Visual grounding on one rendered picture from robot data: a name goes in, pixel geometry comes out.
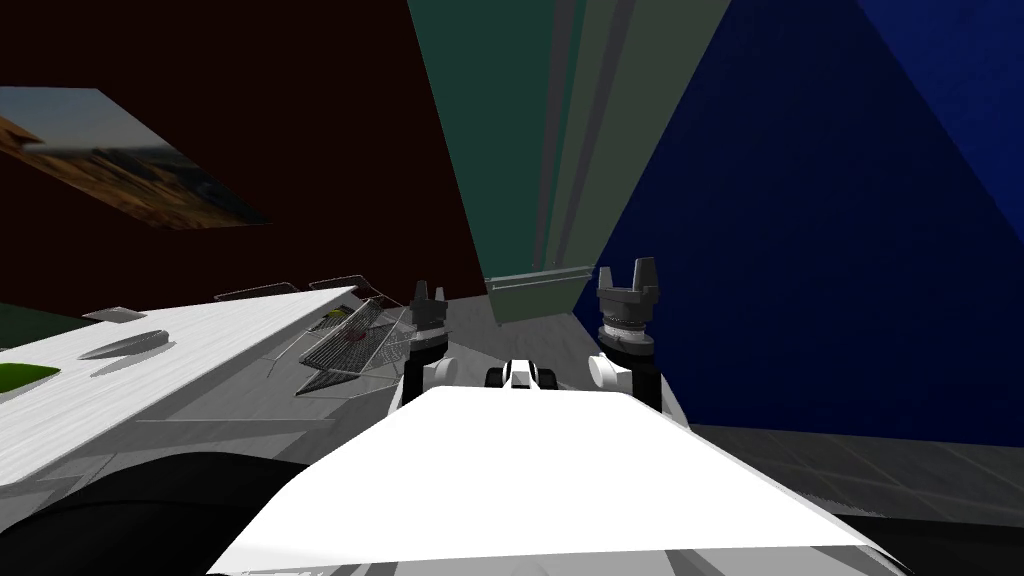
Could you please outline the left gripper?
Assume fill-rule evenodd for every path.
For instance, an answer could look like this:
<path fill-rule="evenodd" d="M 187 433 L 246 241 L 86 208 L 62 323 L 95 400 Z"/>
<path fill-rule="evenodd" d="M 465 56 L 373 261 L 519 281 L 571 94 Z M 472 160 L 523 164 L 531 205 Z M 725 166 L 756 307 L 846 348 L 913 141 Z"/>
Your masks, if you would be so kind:
<path fill-rule="evenodd" d="M 443 287 L 435 289 L 434 300 L 430 298 L 425 280 L 416 283 L 414 297 L 410 303 L 411 322 L 417 331 L 443 328 L 446 321 L 449 302 L 445 301 Z"/>

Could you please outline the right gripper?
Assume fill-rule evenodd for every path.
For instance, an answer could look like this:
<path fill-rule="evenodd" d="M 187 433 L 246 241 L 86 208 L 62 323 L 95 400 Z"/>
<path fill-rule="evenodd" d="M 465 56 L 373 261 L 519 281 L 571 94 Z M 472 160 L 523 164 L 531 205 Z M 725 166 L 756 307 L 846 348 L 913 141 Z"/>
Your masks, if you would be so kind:
<path fill-rule="evenodd" d="M 596 295 L 605 320 L 651 321 L 660 296 L 655 259 L 635 260 L 632 290 L 615 287 L 610 268 L 600 268 Z"/>

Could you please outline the grey-green door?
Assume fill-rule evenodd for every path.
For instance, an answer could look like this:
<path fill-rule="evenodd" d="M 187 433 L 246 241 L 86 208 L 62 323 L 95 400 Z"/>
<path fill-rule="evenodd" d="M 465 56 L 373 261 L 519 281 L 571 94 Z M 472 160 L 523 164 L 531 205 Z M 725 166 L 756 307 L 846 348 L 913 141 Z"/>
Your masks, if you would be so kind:
<path fill-rule="evenodd" d="M 407 0 L 494 320 L 573 310 L 731 0 Z"/>

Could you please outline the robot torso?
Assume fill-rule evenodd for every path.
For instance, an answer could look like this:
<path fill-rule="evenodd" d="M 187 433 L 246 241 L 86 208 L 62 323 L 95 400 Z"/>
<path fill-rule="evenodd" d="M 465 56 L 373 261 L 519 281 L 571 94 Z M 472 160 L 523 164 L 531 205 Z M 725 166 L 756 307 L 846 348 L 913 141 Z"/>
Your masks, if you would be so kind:
<path fill-rule="evenodd" d="M 212 571 L 912 576 L 835 515 L 609 390 L 436 386 L 290 480 Z"/>

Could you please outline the white table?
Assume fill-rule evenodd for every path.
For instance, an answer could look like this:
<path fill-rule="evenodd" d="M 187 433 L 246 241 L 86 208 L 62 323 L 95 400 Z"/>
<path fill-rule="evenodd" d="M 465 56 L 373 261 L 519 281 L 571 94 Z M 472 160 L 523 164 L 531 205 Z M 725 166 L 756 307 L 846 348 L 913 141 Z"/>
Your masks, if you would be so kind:
<path fill-rule="evenodd" d="M 0 402 L 0 486 L 23 481 L 169 395 L 226 378 L 344 302 L 349 286 L 148 310 L 0 352 L 0 363 L 60 372 Z M 90 349 L 153 330 L 169 343 L 141 354 L 79 360 Z"/>

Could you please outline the grey plate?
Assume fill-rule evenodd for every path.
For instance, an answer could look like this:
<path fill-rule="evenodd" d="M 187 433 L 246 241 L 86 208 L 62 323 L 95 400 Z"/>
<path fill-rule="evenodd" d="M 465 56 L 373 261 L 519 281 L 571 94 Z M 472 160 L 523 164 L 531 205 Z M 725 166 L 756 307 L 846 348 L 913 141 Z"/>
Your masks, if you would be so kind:
<path fill-rule="evenodd" d="M 141 354 L 169 343 L 169 332 L 153 330 L 129 338 L 90 349 L 78 357 L 79 360 L 98 360 Z"/>

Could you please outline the green plate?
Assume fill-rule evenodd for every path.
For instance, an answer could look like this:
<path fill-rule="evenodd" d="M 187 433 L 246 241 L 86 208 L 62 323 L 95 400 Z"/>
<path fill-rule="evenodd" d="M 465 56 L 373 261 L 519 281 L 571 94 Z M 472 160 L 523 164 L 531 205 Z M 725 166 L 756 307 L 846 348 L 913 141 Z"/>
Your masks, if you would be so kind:
<path fill-rule="evenodd" d="M 0 363 L 0 394 L 18 389 L 59 372 L 59 368 L 49 366 Z"/>

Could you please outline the landscape wall picture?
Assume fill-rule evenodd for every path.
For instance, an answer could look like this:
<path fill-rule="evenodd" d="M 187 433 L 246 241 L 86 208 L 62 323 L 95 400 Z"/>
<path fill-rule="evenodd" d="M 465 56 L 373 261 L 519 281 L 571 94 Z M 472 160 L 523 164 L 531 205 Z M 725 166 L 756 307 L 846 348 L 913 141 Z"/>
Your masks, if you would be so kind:
<path fill-rule="evenodd" d="M 95 88 L 0 85 L 0 151 L 157 229 L 268 221 Z"/>

